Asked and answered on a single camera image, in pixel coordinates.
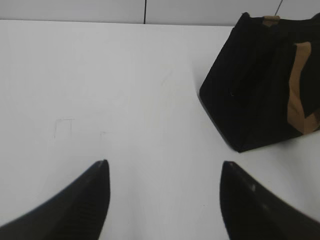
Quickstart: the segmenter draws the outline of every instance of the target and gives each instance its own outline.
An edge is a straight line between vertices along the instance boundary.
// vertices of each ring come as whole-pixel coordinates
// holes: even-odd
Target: black handbag
[[[232,148],[244,152],[319,128],[318,40],[319,15],[241,16],[199,92]]]

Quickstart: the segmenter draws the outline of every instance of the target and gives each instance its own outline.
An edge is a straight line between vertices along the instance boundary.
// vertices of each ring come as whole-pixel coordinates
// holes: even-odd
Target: white table
[[[320,133],[239,154],[198,100],[230,31],[0,21],[0,225],[104,158],[102,240],[228,239],[225,160],[320,220]]]

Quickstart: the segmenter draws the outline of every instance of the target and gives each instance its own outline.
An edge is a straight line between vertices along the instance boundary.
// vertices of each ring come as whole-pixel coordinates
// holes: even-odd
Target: tan strap
[[[278,24],[280,21],[279,16],[264,16],[263,17],[263,25],[266,25],[267,27],[271,27],[272,25]]]
[[[310,57],[311,51],[311,43],[308,41],[296,44],[295,59],[289,78],[287,121],[302,134],[312,133],[320,126],[320,108],[305,118],[300,99],[301,72]]]

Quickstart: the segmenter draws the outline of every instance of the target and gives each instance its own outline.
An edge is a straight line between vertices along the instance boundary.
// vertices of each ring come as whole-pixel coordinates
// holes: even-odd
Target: gray wall
[[[234,25],[241,13],[274,15],[280,0],[147,0],[147,24]],[[145,0],[0,0],[1,19],[143,23]],[[308,19],[319,0],[283,0],[278,14]]]

